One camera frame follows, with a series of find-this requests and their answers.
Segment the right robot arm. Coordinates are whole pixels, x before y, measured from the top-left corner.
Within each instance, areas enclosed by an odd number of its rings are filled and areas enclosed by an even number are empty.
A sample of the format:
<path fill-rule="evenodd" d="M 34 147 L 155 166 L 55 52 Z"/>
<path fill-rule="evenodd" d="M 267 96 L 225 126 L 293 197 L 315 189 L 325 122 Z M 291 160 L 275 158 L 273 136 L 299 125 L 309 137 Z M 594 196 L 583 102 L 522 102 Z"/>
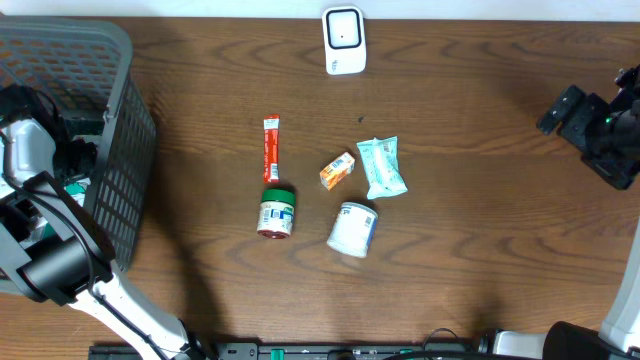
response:
<path fill-rule="evenodd" d="M 575 85 L 566 88 L 537 121 L 575 147 L 581 161 L 616 190 L 639 177 L 639 68 L 621 69 L 618 92 L 607 102 Z M 639 235 L 607 316 L 595 331 L 559 321 L 542 334 L 494 330 L 475 355 L 486 359 L 637 359 L 639 357 Z"/>

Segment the white barcode scanner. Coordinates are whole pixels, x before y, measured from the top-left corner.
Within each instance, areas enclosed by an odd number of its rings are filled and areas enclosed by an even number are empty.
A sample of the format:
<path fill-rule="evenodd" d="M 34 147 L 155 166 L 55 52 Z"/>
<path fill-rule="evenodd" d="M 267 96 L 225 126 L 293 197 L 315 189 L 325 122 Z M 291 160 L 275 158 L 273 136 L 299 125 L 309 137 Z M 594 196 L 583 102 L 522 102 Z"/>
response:
<path fill-rule="evenodd" d="M 326 72 L 332 76 L 363 72 L 367 50 L 361 10 L 355 6 L 331 7 L 323 12 L 321 20 Z"/>

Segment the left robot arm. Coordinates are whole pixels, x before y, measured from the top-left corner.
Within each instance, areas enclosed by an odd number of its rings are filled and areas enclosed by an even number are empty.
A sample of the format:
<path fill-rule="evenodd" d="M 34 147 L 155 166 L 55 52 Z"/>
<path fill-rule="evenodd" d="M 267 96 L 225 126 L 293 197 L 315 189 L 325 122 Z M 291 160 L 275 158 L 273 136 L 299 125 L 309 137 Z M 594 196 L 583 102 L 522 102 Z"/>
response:
<path fill-rule="evenodd" d="M 84 312 L 144 359 L 213 359 L 176 316 L 147 299 L 107 234 L 66 190 L 94 171 L 97 147 L 72 137 L 53 100 L 1 91 L 1 270 L 27 298 Z"/>

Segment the grey plastic shopping basket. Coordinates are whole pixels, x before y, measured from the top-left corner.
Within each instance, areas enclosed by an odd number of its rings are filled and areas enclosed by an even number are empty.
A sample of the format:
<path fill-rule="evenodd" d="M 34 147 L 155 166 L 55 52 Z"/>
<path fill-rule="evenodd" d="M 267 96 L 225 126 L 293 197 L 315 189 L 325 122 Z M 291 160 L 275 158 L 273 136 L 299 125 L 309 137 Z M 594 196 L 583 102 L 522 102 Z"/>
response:
<path fill-rule="evenodd" d="M 130 68 L 133 46 L 113 23 L 47 17 L 1 20 L 1 84 L 46 94 L 61 116 L 101 122 L 84 209 L 130 268 L 156 148 L 156 127 Z"/>

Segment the orange Kleenex tissue pack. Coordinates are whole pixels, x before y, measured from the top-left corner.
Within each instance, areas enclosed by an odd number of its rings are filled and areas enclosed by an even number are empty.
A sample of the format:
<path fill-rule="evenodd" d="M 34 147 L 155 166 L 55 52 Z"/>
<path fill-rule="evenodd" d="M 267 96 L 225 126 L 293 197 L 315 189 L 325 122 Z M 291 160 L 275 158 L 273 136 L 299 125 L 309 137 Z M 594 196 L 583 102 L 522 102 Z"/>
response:
<path fill-rule="evenodd" d="M 344 177 L 349 175 L 354 167 L 355 158 L 349 152 L 344 152 L 320 171 L 321 184 L 327 190 L 331 190 Z"/>

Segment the green lid jar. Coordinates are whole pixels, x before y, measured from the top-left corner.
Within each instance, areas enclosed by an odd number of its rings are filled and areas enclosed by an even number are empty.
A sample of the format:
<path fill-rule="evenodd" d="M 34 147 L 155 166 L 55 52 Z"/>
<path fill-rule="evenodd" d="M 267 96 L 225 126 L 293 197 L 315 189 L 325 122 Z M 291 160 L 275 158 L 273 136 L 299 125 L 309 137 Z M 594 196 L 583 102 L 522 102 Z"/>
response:
<path fill-rule="evenodd" d="M 257 233 L 265 238 L 285 239 L 294 226 L 296 196 L 283 189 L 266 189 L 261 198 Z"/>

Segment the green 3M gloves package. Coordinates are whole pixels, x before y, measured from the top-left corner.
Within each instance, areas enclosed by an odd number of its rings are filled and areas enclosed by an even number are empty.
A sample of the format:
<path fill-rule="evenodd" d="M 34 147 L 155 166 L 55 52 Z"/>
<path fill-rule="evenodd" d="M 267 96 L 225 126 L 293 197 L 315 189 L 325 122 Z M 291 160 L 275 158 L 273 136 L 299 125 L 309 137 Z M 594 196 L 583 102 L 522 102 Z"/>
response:
<path fill-rule="evenodd" d="M 83 207 L 86 198 L 86 192 L 90 185 L 90 179 L 84 178 L 69 185 L 65 185 L 63 189 L 78 203 L 80 207 Z M 43 239 L 53 236 L 55 233 L 53 227 L 44 218 L 44 216 L 42 216 L 42 219 L 40 220 L 39 228 L 42 230 Z"/>

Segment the white cotton swab tub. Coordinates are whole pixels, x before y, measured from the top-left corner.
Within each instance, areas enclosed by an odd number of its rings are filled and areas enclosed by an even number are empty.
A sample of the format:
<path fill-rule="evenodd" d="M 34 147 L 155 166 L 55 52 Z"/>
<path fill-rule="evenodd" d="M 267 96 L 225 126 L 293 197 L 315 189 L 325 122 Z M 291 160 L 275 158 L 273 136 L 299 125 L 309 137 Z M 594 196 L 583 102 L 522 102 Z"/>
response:
<path fill-rule="evenodd" d="M 344 202 L 336 217 L 327 245 L 344 255 L 365 258 L 368 254 L 378 214 L 369 207 Z"/>

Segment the mint green wipes pack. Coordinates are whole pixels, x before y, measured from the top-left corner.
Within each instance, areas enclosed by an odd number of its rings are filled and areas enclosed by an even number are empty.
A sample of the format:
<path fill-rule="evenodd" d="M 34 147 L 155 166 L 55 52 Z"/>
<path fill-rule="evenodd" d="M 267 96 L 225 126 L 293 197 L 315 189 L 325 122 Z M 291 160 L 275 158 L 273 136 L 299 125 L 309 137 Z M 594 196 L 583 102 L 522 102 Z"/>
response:
<path fill-rule="evenodd" d="M 367 198 L 394 197 L 408 191 L 397 159 L 398 138 L 373 138 L 357 143 L 369 184 Z"/>

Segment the red box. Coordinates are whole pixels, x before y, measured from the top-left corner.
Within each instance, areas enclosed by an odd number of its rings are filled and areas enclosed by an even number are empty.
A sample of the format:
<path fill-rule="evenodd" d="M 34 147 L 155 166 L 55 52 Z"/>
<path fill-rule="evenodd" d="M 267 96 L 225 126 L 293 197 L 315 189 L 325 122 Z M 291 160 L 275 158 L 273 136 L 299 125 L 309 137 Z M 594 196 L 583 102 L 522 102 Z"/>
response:
<path fill-rule="evenodd" d="M 271 114 L 264 118 L 264 168 L 265 184 L 279 182 L 279 123 L 280 116 Z"/>

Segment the black mounting rail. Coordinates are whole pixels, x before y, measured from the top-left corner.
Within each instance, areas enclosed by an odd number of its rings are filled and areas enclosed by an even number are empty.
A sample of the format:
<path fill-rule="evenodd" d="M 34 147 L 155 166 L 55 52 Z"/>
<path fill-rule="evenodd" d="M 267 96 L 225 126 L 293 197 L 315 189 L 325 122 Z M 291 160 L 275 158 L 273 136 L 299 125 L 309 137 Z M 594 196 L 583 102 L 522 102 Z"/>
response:
<path fill-rule="evenodd" d="M 430 342 L 426 346 L 411 344 L 256 344 L 256 343 L 217 343 L 212 346 L 213 354 L 222 360 L 324 360 L 337 359 L 351 354 L 355 359 L 385 359 L 390 356 L 429 351 L 430 359 L 443 359 L 434 356 L 435 352 L 453 351 L 470 353 L 470 345 L 463 345 L 453 340 Z"/>

